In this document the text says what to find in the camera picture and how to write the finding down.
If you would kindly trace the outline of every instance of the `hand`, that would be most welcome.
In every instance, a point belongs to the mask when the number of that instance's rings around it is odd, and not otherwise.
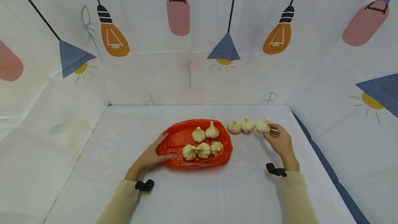
[[[160,136],[155,142],[153,142],[142,155],[134,162],[134,164],[128,170],[125,180],[131,180],[136,182],[141,176],[145,169],[149,169],[156,164],[169,161],[172,156],[158,156],[156,154],[156,148],[163,142],[163,140],[168,136],[165,131],[160,133]]]
[[[287,171],[300,171],[299,162],[293,151],[292,137],[278,124],[269,124],[271,131],[263,132],[264,138],[282,158],[283,166]]]

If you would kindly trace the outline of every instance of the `backdrop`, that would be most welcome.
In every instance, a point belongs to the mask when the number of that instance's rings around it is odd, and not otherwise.
[[[288,104],[397,223],[397,0],[0,0],[0,221],[43,223],[108,104]]]

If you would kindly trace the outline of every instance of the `red plastic bag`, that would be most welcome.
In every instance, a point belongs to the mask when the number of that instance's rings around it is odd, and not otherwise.
[[[202,130],[206,130],[210,127],[210,121],[214,122],[215,128],[217,128],[220,132],[220,135],[217,138],[214,138],[213,141],[218,141],[224,145],[224,149],[222,154],[214,157],[210,155],[208,159],[202,160],[196,157],[194,161],[185,161],[182,157],[182,149],[185,145],[191,144],[194,146],[198,146],[198,143],[195,143],[192,139],[192,132],[200,127]],[[167,138],[159,145],[156,150],[156,153],[159,156],[171,155],[173,159],[167,162],[164,162],[163,165],[168,168],[173,169],[197,169],[202,167],[212,167],[219,166],[222,164],[226,164],[229,161],[229,157],[231,156],[231,152],[233,150],[231,137],[228,134],[227,130],[224,128],[222,123],[217,120],[211,119],[192,119],[186,120],[177,124],[172,125],[166,130],[166,133],[169,135]],[[204,141],[211,145],[211,139],[206,138]]]

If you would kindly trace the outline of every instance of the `blue fabric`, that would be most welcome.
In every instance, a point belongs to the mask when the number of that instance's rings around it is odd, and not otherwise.
[[[59,41],[59,52],[61,56],[62,75],[64,78],[96,57],[62,40]]]
[[[240,60],[231,35],[226,33],[207,59],[224,59],[228,61]]]
[[[398,73],[358,83],[357,87],[398,118]]]
[[[307,128],[301,122],[301,120],[292,112],[294,117],[296,118],[298,124],[300,125],[301,129],[303,130],[304,134],[306,135],[307,139],[309,140],[312,148],[314,149],[315,153],[317,154],[319,160],[321,161],[322,165],[325,167],[326,172],[329,174],[330,179],[334,183],[335,187],[337,188],[338,192],[340,193],[341,197],[343,198],[344,203],[348,207],[351,215],[354,217],[355,221],[358,224],[370,224],[366,217],[363,215],[361,210],[358,208],[355,201],[351,198],[349,193],[345,190],[344,186],[339,182],[339,179],[330,166],[329,162],[326,160],[324,154],[316,145],[316,143],[312,140],[310,133],[308,132]]]

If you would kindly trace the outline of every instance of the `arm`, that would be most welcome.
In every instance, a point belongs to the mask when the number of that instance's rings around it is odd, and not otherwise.
[[[124,180],[121,180],[118,187],[102,211],[95,224],[123,224],[131,208],[138,198],[139,191],[135,184],[145,169],[149,169],[158,163],[172,159],[172,156],[158,156],[156,148],[163,142],[168,134],[162,132],[159,138],[152,143],[136,162],[128,170]]]
[[[280,125],[269,126],[272,130],[270,133],[264,132],[264,138],[281,156],[287,174],[279,181],[285,202],[287,224],[318,224],[307,194],[304,176],[300,173],[300,164],[294,155],[291,136]]]
[[[314,208],[307,194],[307,184],[300,173],[299,162],[296,157],[283,160],[286,177],[279,181],[283,200],[285,202],[285,216],[287,224],[318,224]]]

